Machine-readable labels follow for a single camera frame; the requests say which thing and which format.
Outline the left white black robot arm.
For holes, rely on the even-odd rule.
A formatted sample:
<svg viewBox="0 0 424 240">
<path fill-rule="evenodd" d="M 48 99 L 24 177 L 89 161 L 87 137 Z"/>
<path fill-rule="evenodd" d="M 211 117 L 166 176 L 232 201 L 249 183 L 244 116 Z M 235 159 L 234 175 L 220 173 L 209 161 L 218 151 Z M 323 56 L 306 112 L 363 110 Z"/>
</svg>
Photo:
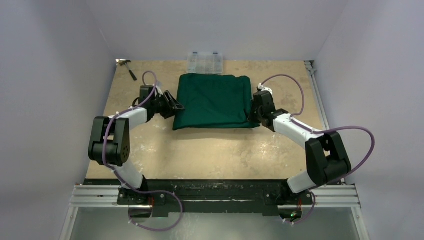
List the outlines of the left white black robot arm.
<svg viewBox="0 0 424 240">
<path fill-rule="evenodd" d="M 148 123 L 155 115 L 168 119 L 183 110 L 185 107 L 168 90 L 161 91 L 153 85 L 141 86 L 139 97 L 127 110 L 94 118 L 88 145 L 89 159 L 111 170 L 121 186 L 130 190 L 132 201 L 138 205 L 146 203 L 149 195 L 156 191 L 149 190 L 145 176 L 130 160 L 130 131 Z"/>
</svg>

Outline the dark green surgical drape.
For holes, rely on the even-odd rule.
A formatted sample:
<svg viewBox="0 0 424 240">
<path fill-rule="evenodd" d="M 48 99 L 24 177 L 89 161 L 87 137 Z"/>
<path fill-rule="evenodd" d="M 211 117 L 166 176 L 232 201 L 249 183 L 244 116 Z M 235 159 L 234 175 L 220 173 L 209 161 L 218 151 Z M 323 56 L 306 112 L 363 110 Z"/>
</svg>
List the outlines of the dark green surgical drape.
<svg viewBox="0 0 424 240">
<path fill-rule="evenodd" d="M 253 129 L 249 122 L 252 84 L 247 76 L 187 73 L 179 78 L 172 129 Z"/>
</svg>

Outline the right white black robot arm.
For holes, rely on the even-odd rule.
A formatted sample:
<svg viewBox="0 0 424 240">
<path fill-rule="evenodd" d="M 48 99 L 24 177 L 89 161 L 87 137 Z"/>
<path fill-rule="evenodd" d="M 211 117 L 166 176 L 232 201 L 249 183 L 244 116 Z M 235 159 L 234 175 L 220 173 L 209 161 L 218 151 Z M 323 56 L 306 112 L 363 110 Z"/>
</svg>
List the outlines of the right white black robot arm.
<svg viewBox="0 0 424 240">
<path fill-rule="evenodd" d="M 352 165 L 338 132 L 316 133 L 284 109 L 276 109 L 272 90 L 259 84 L 253 94 L 248 121 L 281 134 L 305 150 L 306 170 L 284 180 L 280 196 L 288 204 L 301 192 L 348 174 Z"/>
</svg>

